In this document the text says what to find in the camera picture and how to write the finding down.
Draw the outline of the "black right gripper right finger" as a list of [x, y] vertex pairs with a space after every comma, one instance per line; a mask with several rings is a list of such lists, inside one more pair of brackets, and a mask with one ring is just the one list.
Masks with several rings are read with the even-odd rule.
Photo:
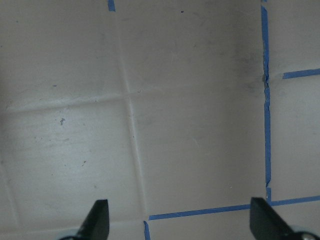
[[261, 197], [250, 200], [249, 228], [256, 240], [289, 240], [292, 228]]

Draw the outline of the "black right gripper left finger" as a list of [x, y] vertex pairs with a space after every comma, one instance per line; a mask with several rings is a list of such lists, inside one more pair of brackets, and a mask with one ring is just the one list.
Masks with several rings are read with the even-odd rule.
[[95, 201], [74, 238], [76, 240], [107, 240], [109, 232], [108, 200], [100, 199]]

